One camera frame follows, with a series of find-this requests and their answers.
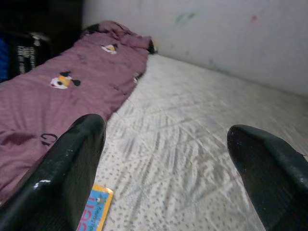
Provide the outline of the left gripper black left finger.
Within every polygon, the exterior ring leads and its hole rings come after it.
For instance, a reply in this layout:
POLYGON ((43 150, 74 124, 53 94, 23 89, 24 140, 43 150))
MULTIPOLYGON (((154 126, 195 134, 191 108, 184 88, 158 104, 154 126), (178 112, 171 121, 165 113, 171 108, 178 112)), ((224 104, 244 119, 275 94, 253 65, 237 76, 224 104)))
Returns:
POLYGON ((106 122, 78 118, 22 177, 0 207, 3 231, 75 231, 105 144, 106 122))

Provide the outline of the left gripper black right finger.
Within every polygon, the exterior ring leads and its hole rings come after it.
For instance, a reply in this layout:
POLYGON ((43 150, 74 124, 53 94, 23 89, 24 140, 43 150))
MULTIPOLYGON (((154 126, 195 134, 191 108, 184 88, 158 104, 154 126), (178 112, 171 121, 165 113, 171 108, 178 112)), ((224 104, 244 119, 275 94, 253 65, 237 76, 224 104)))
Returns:
POLYGON ((227 147, 267 231, 308 229, 308 162, 285 140, 261 129, 233 125, 227 147))

